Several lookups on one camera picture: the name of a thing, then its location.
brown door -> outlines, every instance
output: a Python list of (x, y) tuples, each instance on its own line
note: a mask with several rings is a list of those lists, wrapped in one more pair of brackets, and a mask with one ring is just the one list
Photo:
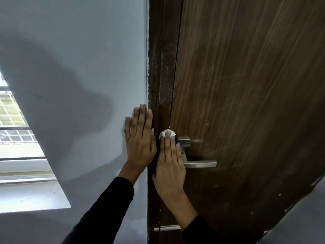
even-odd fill
[[(325, 0), (182, 2), (170, 129), (217, 160), (184, 189), (223, 239), (256, 243), (325, 172)], [(159, 225), (181, 243), (164, 204)]]

long sleeve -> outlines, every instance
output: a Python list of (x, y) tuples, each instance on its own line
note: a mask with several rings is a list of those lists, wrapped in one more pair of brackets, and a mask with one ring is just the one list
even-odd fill
[(201, 216), (197, 216), (183, 231), (185, 244), (191, 243), (217, 243), (222, 244), (217, 234)]
[(113, 243), (133, 196), (132, 183), (116, 177), (62, 244)]

white wall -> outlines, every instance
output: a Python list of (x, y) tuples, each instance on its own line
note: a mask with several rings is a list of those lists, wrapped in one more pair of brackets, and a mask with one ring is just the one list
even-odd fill
[(259, 244), (325, 243), (325, 178)]
[[(0, 243), (60, 243), (126, 160), (146, 102), (145, 0), (0, 0), (0, 68), (71, 209), (0, 215)], [(116, 243), (146, 243), (143, 173)]]

metal door handle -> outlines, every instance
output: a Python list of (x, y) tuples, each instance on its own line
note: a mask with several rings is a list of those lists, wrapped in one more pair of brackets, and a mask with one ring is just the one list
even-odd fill
[(185, 168), (214, 168), (217, 166), (216, 160), (204, 160), (204, 161), (188, 161), (186, 158), (186, 153), (191, 144), (189, 137), (179, 137), (177, 142), (181, 145), (182, 157), (184, 159)]

person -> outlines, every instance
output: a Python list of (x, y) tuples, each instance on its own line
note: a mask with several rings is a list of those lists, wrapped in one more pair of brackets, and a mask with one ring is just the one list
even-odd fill
[[(126, 163), (62, 244), (113, 243), (133, 199), (133, 186), (157, 152), (151, 129), (152, 116), (152, 111), (147, 112), (146, 105), (141, 104), (134, 108), (132, 121), (126, 117)], [(185, 244), (219, 243), (217, 235), (196, 212), (183, 190), (185, 173), (180, 145), (167, 132), (166, 137), (160, 138), (156, 175), (152, 176), (156, 190), (179, 223)]]

